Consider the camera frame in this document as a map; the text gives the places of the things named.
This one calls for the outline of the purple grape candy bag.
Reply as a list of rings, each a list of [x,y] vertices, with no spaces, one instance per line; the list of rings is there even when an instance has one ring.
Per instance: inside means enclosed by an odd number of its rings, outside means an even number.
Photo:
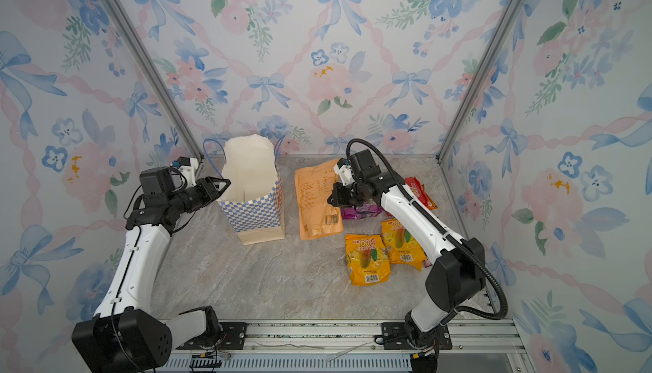
[[[358,207],[343,208],[341,210],[341,217],[343,220],[362,220],[377,217],[383,212],[383,208],[377,204],[365,203]]]

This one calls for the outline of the blue checkered paper bag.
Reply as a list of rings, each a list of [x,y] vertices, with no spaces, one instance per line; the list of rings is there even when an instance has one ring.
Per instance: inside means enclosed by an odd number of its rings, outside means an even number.
[[[231,185],[217,202],[243,245],[283,240],[284,190],[273,142],[247,135],[226,142],[207,139],[203,146],[217,147],[215,155],[224,160],[217,174]]]

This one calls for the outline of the orange kraft snack pouch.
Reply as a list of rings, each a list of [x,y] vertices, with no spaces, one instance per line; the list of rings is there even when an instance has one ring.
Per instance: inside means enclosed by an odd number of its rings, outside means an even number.
[[[299,232],[304,241],[343,232],[341,210],[328,203],[338,176],[333,159],[318,166],[295,171],[295,191],[299,208]]]

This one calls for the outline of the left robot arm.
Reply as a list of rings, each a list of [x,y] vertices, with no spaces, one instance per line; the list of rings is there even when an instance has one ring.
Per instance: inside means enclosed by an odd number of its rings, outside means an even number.
[[[208,176],[175,185],[174,168],[142,172],[142,194],[127,217],[126,245],[105,298],[71,340],[92,372],[146,372],[164,366],[173,350],[197,338],[216,347],[224,337],[210,306],[162,321],[150,313],[156,274],[185,213],[217,201],[230,182]]]

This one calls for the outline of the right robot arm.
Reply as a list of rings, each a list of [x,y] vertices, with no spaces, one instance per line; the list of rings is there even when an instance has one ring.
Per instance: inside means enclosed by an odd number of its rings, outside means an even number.
[[[407,340],[416,349],[431,346],[460,313],[486,317],[484,310],[466,304],[486,288],[480,243],[466,240],[438,220],[419,201],[404,179],[392,170],[381,170],[369,150],[334,165],[337,181],[328,202],[352,208],[374,201],[393,215],[424,250],[431,262],[424,299],[405,317]]]

